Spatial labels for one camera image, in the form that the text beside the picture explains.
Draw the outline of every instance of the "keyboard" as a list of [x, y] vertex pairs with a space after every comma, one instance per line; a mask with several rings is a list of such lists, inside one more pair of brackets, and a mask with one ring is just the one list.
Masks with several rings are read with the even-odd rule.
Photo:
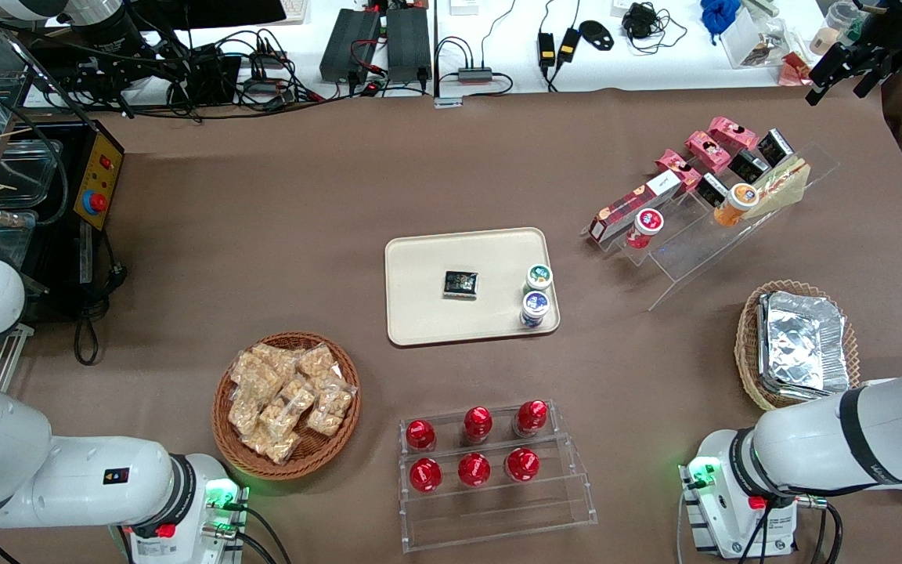
[[280, 0], [283, 5], [283, 13], [287, 15], [281, 23], [301, 23], [305, 21], [308, 13], [308, 3], [311, 0]]

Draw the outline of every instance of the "pink box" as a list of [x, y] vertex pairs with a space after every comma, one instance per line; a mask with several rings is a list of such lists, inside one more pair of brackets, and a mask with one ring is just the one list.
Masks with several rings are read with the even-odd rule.
[[687, 138], [687, 142], [684, 142], [684, 146], [716, 174], [720, 174], [730, 165], [730, 154], [723, 147], [719, 146], [719, 143], [709, 138], [705, 132], [691, 133], [690, 138]]
[[758, 147], [758, 135], [744, 126], [730, 121], [730, 118], [715, 117], [712, 124], [709, 124], [709, 135], [717, 142], [726, 143], [734, 149], [754, 150]]
[[691, 167], [684, 157], [674, 153], [672, 149], [667, 149], [655, 163], [660, 172], [673, 171], [673, 174], [680, 179], [684, 190], [694, 190], [695, 186], [702, 181], [702, 173], [695, 170], [695, 167]]

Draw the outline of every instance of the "blue cloth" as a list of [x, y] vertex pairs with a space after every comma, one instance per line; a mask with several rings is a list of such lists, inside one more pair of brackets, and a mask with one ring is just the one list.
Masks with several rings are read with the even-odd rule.
[[740, 0], [702, 0], [702, 22], [712, 35], [712, 44], [716, 44], [716, 36], [721, 35], [734, 21]]

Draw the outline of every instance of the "white table surface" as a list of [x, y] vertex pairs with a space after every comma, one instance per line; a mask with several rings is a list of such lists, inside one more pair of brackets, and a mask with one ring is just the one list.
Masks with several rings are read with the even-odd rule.
[[[490, 23], [511, 7], [511, 0], [483, 0], [479, 14], [473, 16], [452, 16], [450, 0], [434, 1], [438, 10], [438, 37], [458, 35], [467, 40], [475, 52], [478, 67], [482, 36], [486, 35]], [[777, 85], [777, 67], [741, 70], [730, 67], [722, 44], [713, 46], [709, 32], [702, 24], [699, 0], [654, 0], [654, 5], [657, 10], [669, 10], [673, 19], [687, 28], [687, 35], [674, 47], [662, 48], [655, 55], [644, 55], [630, 47], [622, 29], [622, 18], [611, 15], [611, 0], [581, 0], [576, 25], [579, 26], [584, 20], [601, 22], [615, 37], [615, 47], [611, 51], [598, 51], [581, 39], [573, 62], [559, 71], [554, 83], [556, 89], [562, 92], [591, 92], [612, 87], [670, 90]], [[513, 78], [512, 93], [547, 91], [538, 69], [536, 53], [538, 24], [544, 16], [544, 6], [541, 0], [517, 0], [511, 14], [501, 20], [486, 39], [486, 66]], [[785, 19], [788, 27], [795, 29], [807, 42], [823, 22], [823, 13], [817, 7], [816, 0], [777, 0], [774, 6], [781, 10], [778, 17]], [[575, 8], [576, 0], [554, 0], [549, 6], [544, 31], [554, 34], [556, 51], [562, 42], [562, 35], [573, 21]], [[676, 26], [670, 25], [665, 42], [672, 42], [679, 32]], [[457, 71], [462, 64], [461, 51], [454, 47], [445, 46], [440, 58], [441, 75]], [[441, 83], [441, 96], [495, 92], [498, 87], [461, 86], [454, 78], [447, 78]]]
[[[269, 24], [271, 30], [287, 50], [287, 56], [297, 65], [298, 78], [309, 89], [321, 96], [333, 96], [336, 85], [322, 82], [319, 77], [319, 61], [329, 41], [330, 32], [336, 22], [336, 14], [341, 8], [363, 9], [364, 0], [308, 0], [308, 14], [301, 24]], [[819, 29], [823, 21], [816, 0], [777, 0], [774, 3], [781, 10], [780, 18], [788, 22], [788, 27], [798, 32], [807, 42]], [[486, 40], [486, 65], [494, 72], [508, 74], [513, 78], [511, 93], [545, 92], [547, 85], [537, 68], [536, 39], [538, 24], [544, 15], [544, 2], [540, 0], [517, 0], [513, 12], [501, 20], [492, 35]], [[480, 64], [481, 39], [489, 30], [489, 25], [497, 16], [511, 7], [511, 0], [483, 0], [480, 12], [473, 16], [452, 16], [450, 0], [431, 0], [427, 21], [430, 32], [433, 29], [433, 10], [437, 10], [437, 37], [457, 35], [467, 40], [475, 54], [475, 64]], [[584, 20], [594, 19], [604, 25], [615, 37], [615, 47], [611, 51], [598, 51], [590, 43], [580, 40], [572, 63], [566, 64], [559, 72], [555, 86], [562, 92], [590, 92], [598, 89], [625, 90], [667, 90], [667, 89], [732, 89], [733, 87], [775, 86], [779, 68], [762, 67], [751, 69], [731, 68], [723, 46], [713, 45], [709, 32], [702, 24], [702, 8], [699, 0], [656, 0], [656, 9], [666, 8], [673, 19], [687, 28], [676, 46], [662, 48], [655, 55], [644, 55], [630, 47], [629, 39], [623, 35], [622, 18], [612, 17], [612, 0], [580, 0], [577, 25]], [[545, 21], [545, 31], [554, 33], [556, 49], [561, 43], [566, 27], [572, 22], [576, 0], [554, 0], [549, 7]], [[226, 35], [240, 30], [257, 30], [260, 26], [244, 26], [193, 30], [194, 46], [217, 42]], [[677, 30], [670, 26], [666, 42], [676, 37]], [[189, 41], [186, 32], [178, 32], [183, 43]], [[240, 37], [253, 41], [252, 34]], [[157, 42], [155, 33], [146, 33], [150, 43]], [[226, 53], [248, 54], [247, 46], [230, 42], [223, 47]], [[386, 49], [376, 50], [373, 64], [386, 67]], [[457, 71], [462, 67], [461, 51], [446, 46], [441, 51], [440, 74]], [[240, 81], [248, 76], [247, 65], [240, 72]], [[282, 72], [271, 75], [283, 76]], [[491, 85], [462, 86], [454, 78], [441, 83], [441, 97], [458, 97], [477, 92], [496, 92], [504, 89], [506, 82], [497, 78]], [[132, 89], [125, 90], [124, 97], [132, 106], [164, 104], [168, 82], [159, 78], [148, 78]], [[427, 92], [433, 93], [433, 81], [428, 83]], [[418, 96], [408, 90], [393, 90], [386, 96]], [[32, 89], [26, 106], [46, 107], [41, 93]]]

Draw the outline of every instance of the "table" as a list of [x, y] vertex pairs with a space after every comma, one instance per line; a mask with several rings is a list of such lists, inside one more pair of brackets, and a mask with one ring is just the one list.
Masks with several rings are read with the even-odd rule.
[[[441, 111], [428, 99], [356, 99], [204, 125], [107, 115], [129, 150], [110, 238], [130, 275], [97, 324], [103, 363], [80, 367], [71, 325], [42, 325], [13, 392], [58, 435], [141, 436], [173, 453], [216, 456], [211, 397], [229, 361], [262, 336], [316, 331], [360, 371], [353, 439], [307, 479], [246, 481], [294, 564], [673, 562], [676, 465], [709, 432], [761, 415], [733, 360], [752, 289], [781, 278], [815, 284], [855, 327], [863, 378], [902, 375], [902, 156], [876, 96], [838, 87], [811, 108], [804, 94], [540, 94]], [[758, 131], [779, 126], [797, 146], [817, 140], [841, 168], [647, 313], [654, 279], [602, 258], [580, 228], [716, 114]], [[372, 136], [337, 135], [350, 124], [394, 132], [398, 144], [372, 157], [381, 151]], [[388, 240], [516, 226], [547, 235], [565, 311], [554, 334], [419, 349], [388, 342]], [[404, 557], [398, 420], [534, 396], [561, 406], [599, 525]], [[836, 503], [842, 562], [902, 562], [902, 493]], [[808, 562], [816, 517], [799, 520], [803, 552], [776, 562]], [[122, 562], [104, 528], [0, 530], [0, 543], [22, 562]], [[688, 562], [719, 562], [686, 553]]]
[[[480, 42], [489, 25], [511, 7], [512, 0], [490, 0], [481, 3], [479, 15], [452, 16], [451, 0], [434, 0], [437, 5], [438, 38], [459, 35], [472, 45], [476, 65], [479, 65]], [[514, 80], [512, 93], [545, 92], [547, 85], [538, 69], [536, 40], [538, 24], [545, 16], [544, 2], [518, 1], [510, 15], [496, 25], [486, 40], [486, 65], [494, 71], [508, 74]], [[544, 31], [554, 33], [556, 49], [562, 35], [572, 24], [576, 0], [552, 0]], [[823, 22], [823, 13], [816, 0], [788, 0], [774, 3], [791, 29], [808, 42]], [[779, 68], [751, 68], [734, 70], [722, 44], [713, 45], [709, 32], [702, 24], [702, 8], [698, 0], [655, 1], [657, 10], [666, 8], [670, 16], [687, 28], [687, 34], [676, 46], [662, 48], [655, 55], [644, 55], [631, 48], [624, 36], [622, 18], [612, 17], [609, 0], [582, 0], [576, 25], [584, 20], [596, 20], [615, 37], [611, 51], [598, 51], [590, 43], [581, 42], [573, 62], [559, 71], [554, 85], [569, 92], [591, 90], [677, 90], [729, 89], [730, 87], [775, 86]], [[677, 30], [669, 26], [665, 42], [677, 38]], [[462, 64], [459, 51], [442, 50], [441, 75], [458, 71]], [[494, 85], [489, 89], [497, 90]], [[474, 86], [460, 86], [449, 78], [441, 83], [441, 96], [460, 96], [465, 92], [483, 92]]]

